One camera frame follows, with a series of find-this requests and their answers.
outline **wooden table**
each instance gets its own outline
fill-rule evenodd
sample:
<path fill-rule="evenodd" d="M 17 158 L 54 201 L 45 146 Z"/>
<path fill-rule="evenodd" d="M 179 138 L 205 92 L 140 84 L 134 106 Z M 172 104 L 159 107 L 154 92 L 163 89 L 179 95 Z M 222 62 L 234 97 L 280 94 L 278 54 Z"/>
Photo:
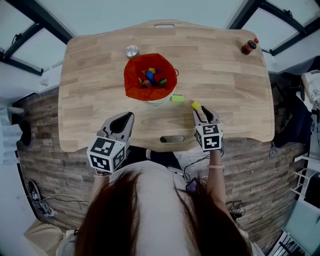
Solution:
<path fill-rule="evenodd" d="M 155 27 L 174 25 L 174 27 Z M 244 55 L 241 46 L 256 36 L 247 30 L 224 30 L 178 20 L 154 20 L 112 32 L 78 36 L 66 47 L 59 90 L 61 148 L 88 146 L 104 121 L 121 112 L 135 115 L 131 145 L 150 150 L 185 151 L 197 146 L 193 101 L 215 110 L 225 138 L 262 142 L 274 137 L 274 106 L 261 48 Z M 185 102 L 158 107 L 125 96 L 125 49 L 159 53 L 178 69 L 175 94 Z M 162 143 L 161 136 L 184 136 Z"/>

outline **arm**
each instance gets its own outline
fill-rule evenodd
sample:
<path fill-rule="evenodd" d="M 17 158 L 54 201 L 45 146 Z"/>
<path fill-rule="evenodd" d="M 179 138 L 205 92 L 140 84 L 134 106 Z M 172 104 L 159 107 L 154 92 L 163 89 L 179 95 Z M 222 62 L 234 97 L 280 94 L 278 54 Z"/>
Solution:
<path fill-rule="evenodd" d="M 91 196 L 90 196 L 90 204 L 97 195 L 97 192 L 99 192 L 100 188 L 105 184 L 109 183 L 109 175 L 108 176 L 102 176 L 102 177 L 95 177 L 94 182 L 93 182 L 93 188 L 91 191 Z"/>
<path fill-rule="evenodd" d="M 210 162 L 211 166 L 220 166 L 222 165 L 221 153 L 220 150 L 211 150 L 210 151 Z M 225 177 L 224 170 L 209 169 L 209 175 L 206 182 L 206 191 L 211 194 L 213 202 L 217 207 L 225 212 L 228 217 L 232 220 L 232 217 L 226 207 L 226 186 L 225 186 Z"/>

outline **bracelet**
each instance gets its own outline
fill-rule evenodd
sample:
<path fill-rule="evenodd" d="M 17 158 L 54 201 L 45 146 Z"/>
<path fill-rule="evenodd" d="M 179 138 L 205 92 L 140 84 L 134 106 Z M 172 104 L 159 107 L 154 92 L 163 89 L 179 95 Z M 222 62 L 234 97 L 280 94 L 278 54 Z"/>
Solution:
<path fill-rule="evenodd" d="M 224 169 L 225 166 L 222 164 L 222 165 L 208 165 L 209 169 Z"/>
<path fill-rule="evenodd" d="M 93 177 L 95 178 L 100 178 L 100 177 L 105 177 L 105 176 L 109 176 L 110 173 L 109 172 L 106 172 L 106 171 L 99 171 L 97 169 L 94 169 L 95 172 L 93 174 Z"/>

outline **small bottle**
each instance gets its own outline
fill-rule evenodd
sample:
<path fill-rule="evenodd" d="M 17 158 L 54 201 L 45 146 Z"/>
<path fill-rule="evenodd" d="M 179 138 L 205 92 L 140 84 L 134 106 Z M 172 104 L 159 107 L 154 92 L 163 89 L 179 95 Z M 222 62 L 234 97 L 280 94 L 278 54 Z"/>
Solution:
<path fill-rule="evenodd" d="M 125 56 L 128 59 L 131 59 L 132 57 L 139 55 L 139 49 L 135 45 L 130 45 L 125 49 Z"/>
<path fill-rule="evenodd" d="M 248 42 L 246 42 L 244 44 L 244 46 L 241 47 L 241 52 L 244 55 L 248 55 L 249 53 L 251 53 L 254 49 L 257 48 L 257 43 L 259 43 L 259 40 L 257 38 L 255 38 L 253 41 L 249 40 Z"/>

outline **silver can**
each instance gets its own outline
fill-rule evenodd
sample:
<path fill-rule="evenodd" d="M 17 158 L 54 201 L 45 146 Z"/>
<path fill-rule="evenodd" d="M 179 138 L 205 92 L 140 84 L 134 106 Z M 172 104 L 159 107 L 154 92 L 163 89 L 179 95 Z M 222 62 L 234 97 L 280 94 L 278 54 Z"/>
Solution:
<path fill-rule="evenodd" d="M 130 45 L 125 49 L 125 56 L 131 59 L 134 56 L 139 55 L 139 49 L 135 45 Z"/>

